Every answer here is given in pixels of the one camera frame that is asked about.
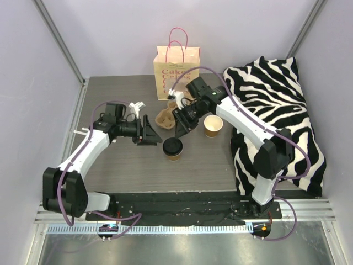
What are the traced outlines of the black plastic cup lid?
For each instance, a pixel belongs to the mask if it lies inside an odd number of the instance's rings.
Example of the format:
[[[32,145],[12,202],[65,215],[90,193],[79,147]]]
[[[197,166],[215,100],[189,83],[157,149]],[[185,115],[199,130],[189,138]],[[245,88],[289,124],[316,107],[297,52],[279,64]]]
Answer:
[[[183,143],[175,137],[170,137],[164,141],[162,149],[167,156],[176,156],[182,152]]]

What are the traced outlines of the brown paper coffee cup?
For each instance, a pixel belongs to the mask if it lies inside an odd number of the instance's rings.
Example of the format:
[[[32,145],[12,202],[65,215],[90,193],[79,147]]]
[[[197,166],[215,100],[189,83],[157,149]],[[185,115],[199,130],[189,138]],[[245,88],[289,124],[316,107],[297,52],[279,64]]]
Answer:
[[[217,115],[209,115],[204,120],[204,128],[207,137],[216,137],[223,128],[223,120]]]

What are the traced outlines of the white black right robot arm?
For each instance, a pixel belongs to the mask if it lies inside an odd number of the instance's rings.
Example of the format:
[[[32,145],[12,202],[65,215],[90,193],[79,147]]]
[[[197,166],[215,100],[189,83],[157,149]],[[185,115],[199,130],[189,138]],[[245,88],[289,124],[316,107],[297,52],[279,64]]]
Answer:
[[[272,190],[280,173],[293,160],[294,148],[288,129],[277,130],[263,122],[245,107],[224,86],[212,89],[198,77],[186,85],[193,97],[189,105],[183,103],[184,93],[170,89],[168,99],[176,101],[173,110],[176,121],[175,137],[180,138],[194,130],[199,119],[212,113],[239,130],[257,149],[253,167],[257,172],[251,193],[249,211],[255,218],[268,213],[273,201]]]

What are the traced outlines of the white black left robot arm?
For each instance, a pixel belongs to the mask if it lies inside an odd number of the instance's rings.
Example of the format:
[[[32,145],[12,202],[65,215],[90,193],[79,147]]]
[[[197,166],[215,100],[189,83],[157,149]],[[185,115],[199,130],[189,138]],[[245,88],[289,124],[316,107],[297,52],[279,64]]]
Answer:
[[[98,118],[91,117],[88,132],[81,144],[59,166],[48,167],[42,177],[42,206],[45,210],[62,214],[72,225],[69,217],[78,218],[84,213],[95,213],[105,220],[117,216],[114,195],[88,192],[84,178],[98,156],[117,137],[129,137],[137,146],[155,146],[162,142],[152,128],[148,116],[140,117],[143,102],[112,101],[104,103],[105,110]]]

